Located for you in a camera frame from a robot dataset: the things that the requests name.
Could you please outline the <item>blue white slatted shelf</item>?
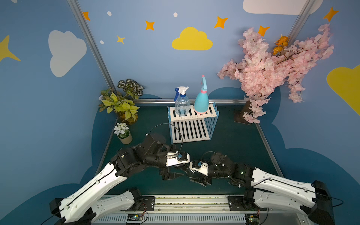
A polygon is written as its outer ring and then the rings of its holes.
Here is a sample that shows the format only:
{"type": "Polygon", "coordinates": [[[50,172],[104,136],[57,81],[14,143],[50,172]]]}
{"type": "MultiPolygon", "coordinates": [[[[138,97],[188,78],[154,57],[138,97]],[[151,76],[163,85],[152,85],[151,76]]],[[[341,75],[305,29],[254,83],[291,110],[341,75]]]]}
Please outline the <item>blue white slatted shelf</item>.
{"type": "Polygon", "coordinates": [[[174,107],[167,109],[172,143],[189,143],[212,139],[219,117],[215,103],[210,103],[207,112],[204,114],[195,112],[193,106],[185,116],[176,114],[174,107]]]}

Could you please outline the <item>clear spray bottle blue trigger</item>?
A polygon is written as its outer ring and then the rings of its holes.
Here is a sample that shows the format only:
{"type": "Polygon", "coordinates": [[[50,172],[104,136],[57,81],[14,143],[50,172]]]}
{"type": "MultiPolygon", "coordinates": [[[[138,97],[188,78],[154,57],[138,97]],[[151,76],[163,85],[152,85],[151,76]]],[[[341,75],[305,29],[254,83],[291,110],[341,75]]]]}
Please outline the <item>clear spray bottle blue trigger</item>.
{"type": "Polygon", "coordinates": [[[174,108],[179,116],[186,116],[191,108],[190,100],[186,96],[189,87],[180,86],[175,88],[174,108]]]}

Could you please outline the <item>teal pink spray bottle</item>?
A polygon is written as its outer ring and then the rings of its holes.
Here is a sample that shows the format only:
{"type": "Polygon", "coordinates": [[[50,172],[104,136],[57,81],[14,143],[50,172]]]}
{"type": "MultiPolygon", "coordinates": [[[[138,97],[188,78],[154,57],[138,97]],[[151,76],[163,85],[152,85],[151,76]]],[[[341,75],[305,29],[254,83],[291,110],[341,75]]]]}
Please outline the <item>teal pink spray bottle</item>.
{"type": "Polygon", "coordinates": [[[207,93],[207,83],[205,75],[202,75],[202,88],[200,93],[197,95],[194,103],[194,111],[197,114],[207,113],[209,108],[209,97],[207,93]]]}

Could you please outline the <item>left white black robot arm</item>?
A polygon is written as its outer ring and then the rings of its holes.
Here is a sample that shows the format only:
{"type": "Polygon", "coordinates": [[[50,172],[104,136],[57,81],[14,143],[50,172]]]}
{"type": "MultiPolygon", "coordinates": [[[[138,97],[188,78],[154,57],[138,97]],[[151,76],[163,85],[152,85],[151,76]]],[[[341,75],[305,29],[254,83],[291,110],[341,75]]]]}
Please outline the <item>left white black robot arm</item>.
{"type": "Polygon", "coordinates": [[[111,161],[74,194],[52,200],[51,214],[59,218],[57,225],[90,225],[113,212],[139,207],[142,196],[137,188],[105,200],[102,197],[148,167],[159,168],[164,179],[174,179],[179,175],[171,174],[171,167],[189,162],[189,154],[176,145],[167,145],[162,135],[148,134],[142,143],[118,150],[111,161]]]}

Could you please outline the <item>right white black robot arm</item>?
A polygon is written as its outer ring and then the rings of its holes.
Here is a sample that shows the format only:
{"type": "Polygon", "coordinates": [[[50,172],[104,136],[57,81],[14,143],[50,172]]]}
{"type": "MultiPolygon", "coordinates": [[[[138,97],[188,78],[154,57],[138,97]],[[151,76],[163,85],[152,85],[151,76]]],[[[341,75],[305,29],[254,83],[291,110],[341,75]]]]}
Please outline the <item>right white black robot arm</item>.
{"type": "Polygon", "coordinates": [[[193,182],[210,185],[214,178],[229,179],[234,186],[245,187],[244,207],[279,208],[306,215],[318,225],[333,225],[333,198],[325,183],[293,181],[259,168],[234,163],[219,152],[209,162],[194,160],[186,170],[193,182]]]}

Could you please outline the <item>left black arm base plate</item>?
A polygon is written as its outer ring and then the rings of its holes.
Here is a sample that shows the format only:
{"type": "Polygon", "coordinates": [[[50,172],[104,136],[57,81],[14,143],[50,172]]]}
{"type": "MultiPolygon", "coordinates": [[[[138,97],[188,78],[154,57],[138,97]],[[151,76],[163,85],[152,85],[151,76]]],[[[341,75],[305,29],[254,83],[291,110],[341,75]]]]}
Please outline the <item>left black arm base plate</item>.
{"type": "Polygon", "coordinates": [[[126,211],[147,211],[153,212],[155,207],[155,196],[142,196],[137,198],[134,204],[126,211]]]}

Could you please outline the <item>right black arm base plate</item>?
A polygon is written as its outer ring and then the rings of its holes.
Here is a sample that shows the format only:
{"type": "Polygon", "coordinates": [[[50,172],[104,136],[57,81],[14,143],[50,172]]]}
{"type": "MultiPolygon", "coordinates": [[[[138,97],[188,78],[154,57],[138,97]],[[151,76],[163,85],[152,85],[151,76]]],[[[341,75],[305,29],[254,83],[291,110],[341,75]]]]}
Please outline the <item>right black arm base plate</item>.
{"type": "Polygon", "coordinates": [[[249,211],[249,212],[265,212],[267,211],[266,208],[259,208],[258,206],[252,204],[252,203],[246,203],[245,200],[243,200],[243,196],[235,196],[235,195],[229,195],[227,197],[228,199],[228,205],[230,211],[249,211]]]}

